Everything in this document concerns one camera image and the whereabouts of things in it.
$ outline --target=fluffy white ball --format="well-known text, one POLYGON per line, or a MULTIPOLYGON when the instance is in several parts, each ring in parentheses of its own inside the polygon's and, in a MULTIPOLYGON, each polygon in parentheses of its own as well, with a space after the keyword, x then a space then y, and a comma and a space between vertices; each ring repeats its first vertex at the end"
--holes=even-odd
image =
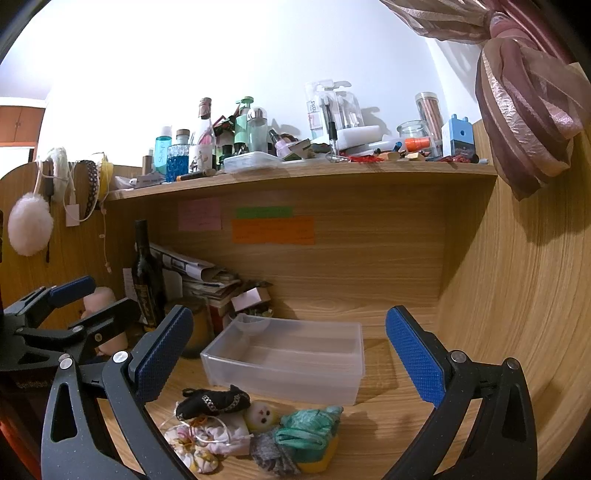
POLYGON ((41 195, 26 193, 8 217, 8 240, 19 255, 30 257, 43 250, 51 237, 53 218, 41 195))

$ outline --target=metal screw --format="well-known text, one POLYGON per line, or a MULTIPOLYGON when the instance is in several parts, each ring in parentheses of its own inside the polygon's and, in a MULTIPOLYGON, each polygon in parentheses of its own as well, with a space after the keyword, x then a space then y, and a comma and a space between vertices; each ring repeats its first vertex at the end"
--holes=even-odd
POLYGON ((116 354, 113 355, 113 361, 116 364, 122 364, 123 362, 125 362, 127 360, 128 357, 129 357, 129 354, 125 350, 121 350, 120 352, 117 352, 116 354))
POLYGON ((521 365, 515 358, 509 357, 506 362, 507 366, 512 370, 519 370, 521 368, 521 365))
POLYGON ((468 360, 468 357, 466 356, 466 354, 464 352, 462 352, 461 350, 454 350, 452 352, 452 360, 457 363, 457 364, 462 364, 464 363, 466 360, 468 360))
POLYGON ((64 358, 61 362, 60 362, 60 368, 62 370, 67 370, 68 368, 70 368, 72 366, 72 364, 74 363, 74 360, 72 360, 70 357, 68 358, 64 358))

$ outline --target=cabinet door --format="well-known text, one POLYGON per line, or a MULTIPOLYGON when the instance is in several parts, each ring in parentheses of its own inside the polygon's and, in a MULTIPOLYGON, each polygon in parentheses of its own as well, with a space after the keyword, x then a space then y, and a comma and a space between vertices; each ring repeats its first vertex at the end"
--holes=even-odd
POLYGON ((22 106, 0 106, 0 142, 15 141, 21 110, 22 106))
POLYGON ((41 121, 43 121, 44 108, 21 107, 21 116, 18 119, 15 142, 34 142, 39 140, 41 121))

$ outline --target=curtain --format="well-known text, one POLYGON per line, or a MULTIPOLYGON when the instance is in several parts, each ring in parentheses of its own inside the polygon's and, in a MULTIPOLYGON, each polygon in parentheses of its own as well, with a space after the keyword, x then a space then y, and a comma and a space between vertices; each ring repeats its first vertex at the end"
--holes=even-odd
POLYGON ((476 98, 495 167, 519 200, 570 167, 591 84, 533 6, 515 0, 381 0, 417 34, 479 43, 476 98))

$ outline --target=jar with blue liquid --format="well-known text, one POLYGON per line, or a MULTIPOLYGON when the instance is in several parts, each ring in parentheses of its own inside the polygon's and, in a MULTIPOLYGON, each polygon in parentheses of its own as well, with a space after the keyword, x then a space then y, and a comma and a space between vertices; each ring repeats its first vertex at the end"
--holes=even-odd
POLYGON ((176 181, 179 175, 189 173, 189 135, 185 128, 177 130, 177 141, 168 148, 166 181, 176 181))

